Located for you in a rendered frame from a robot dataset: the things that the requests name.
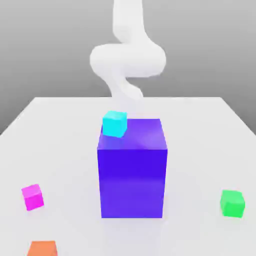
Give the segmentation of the small cyan cube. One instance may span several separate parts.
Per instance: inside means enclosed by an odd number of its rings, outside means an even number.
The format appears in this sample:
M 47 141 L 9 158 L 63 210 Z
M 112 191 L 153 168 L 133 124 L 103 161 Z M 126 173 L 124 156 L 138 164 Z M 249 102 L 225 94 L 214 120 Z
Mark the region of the small cyan cube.
M 102 134 L 109 137 L 121 138 L 128 127 L 126 112 L 108 111 L 102 119 Z

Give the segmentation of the small magenta cube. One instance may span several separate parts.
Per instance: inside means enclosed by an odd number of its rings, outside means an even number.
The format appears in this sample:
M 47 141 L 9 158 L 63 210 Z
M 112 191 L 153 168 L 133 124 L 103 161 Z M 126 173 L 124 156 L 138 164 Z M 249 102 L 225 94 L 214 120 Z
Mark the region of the small magenta cube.
M 33 184 L 21 189 L 26 210 L 31 211 L 44 206 L 43 194 L 38 184 Z

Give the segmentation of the small green cube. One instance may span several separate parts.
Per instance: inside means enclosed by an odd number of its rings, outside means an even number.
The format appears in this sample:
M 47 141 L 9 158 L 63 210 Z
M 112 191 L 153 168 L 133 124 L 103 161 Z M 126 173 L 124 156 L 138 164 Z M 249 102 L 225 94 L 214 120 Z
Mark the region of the small green cube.
M 225 217 L 242 218 L 245 210 L 242 192 L 224 189 L 221 193 L 220 208 Z

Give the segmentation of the small orange cube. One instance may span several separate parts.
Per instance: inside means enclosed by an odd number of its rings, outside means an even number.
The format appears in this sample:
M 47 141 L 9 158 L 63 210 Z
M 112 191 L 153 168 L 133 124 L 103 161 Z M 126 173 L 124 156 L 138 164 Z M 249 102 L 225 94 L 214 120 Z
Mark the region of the small orange cube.
M 58 256 L 54 240 L 32 241 L 27 256 Z

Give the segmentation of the large purple box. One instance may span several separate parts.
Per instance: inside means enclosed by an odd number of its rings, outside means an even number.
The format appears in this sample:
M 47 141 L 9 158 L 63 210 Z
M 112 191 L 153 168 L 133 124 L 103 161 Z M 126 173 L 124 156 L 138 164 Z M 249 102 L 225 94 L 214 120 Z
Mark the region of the large purple box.
M 161 218 L 167 158 L 158 118 L 129 119 L 121 138 L 101 134 L 97 162 L 102 218 Z

